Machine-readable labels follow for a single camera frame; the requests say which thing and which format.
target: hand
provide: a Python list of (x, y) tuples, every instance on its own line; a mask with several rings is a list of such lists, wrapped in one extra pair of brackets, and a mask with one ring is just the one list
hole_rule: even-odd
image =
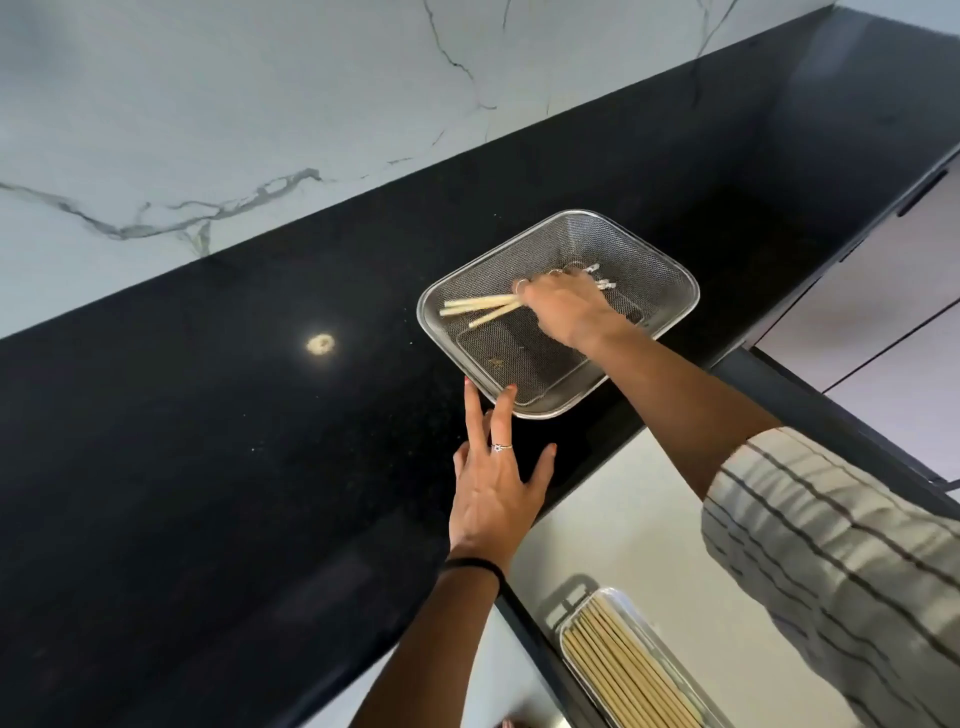
[(543, 506), (557, 454), (556, 445), (546, 446), (530, 482), (524, 485), (514, 451), (491, 451), (487, 442), (491, 432), (498, 445), (513, 443), (515, 397), (516, 387), (507, 387), (485, 418), (476, 387), (465, 379), (468, 440), (453, 453), (457, 493), (450, 513), (450, 555), (488, 559), (504, 573)]
[(583, 271), (547, 274), (516, 286), (520, 300), (530, 306), (547, 336), (583, 353), (589, 337), (600, 328), (629, 325), (614, 311), (596, 281)]

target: mesh basket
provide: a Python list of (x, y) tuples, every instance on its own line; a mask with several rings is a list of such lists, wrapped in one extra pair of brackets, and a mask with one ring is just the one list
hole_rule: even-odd
[(604, 381), (599, 368), (544, 334), (529, 308), (477, 328), (469, 322), (487, 311), (446, 318), (438, 311), (444, 301), (509, 293), (517, 279), (594, 263), (600, 264), (597, 278), (616, 284), (604, 291), (610, 305), (651, 336), (675, 325), (700, 299), (696, 281), (676, 261), (595, 212), (568, 210), (431, 285), (420, 297), (418, 318), (488, 398), (513, 383), (518, 417), (555, 417)]

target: black granite countertop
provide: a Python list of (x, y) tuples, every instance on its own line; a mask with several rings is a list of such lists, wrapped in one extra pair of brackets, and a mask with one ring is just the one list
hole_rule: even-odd
[[(663, 340), (706, 364), (960, 142), (958, 59), (814, 13), (0, 341), (0, 721), (323, 705), (446, 548), (462, 378), (420, 292), (591, 208), (698, 279)], [(552, 506), (639, 427), (605, 385), (518, 422), (521, 469), (559, 443)]]

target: wrist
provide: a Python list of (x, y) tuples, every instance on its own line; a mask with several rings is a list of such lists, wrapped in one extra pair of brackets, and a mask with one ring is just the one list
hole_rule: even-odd
[(574, 333), (574, 349), (588, 359), (599, 359), (611, 343), (624, 336), (636, 336), (638, 329), (626, 316), (610, 309), (581, 321)]
[(501, 550), (489, 546), (474, 544), (457, 544), (446, 557), (449, 559), (484, 559), (496, 565), (504, 575), (510, 570), (510, 562), (513, 561), (513, 554), (503, 553)]

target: container of chopsticks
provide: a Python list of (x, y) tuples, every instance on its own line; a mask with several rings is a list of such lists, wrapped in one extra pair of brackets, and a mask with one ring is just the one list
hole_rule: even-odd
[(616, 728), (732, 728), (620, 591), (589, 595), (557, 638), (564, 661)]

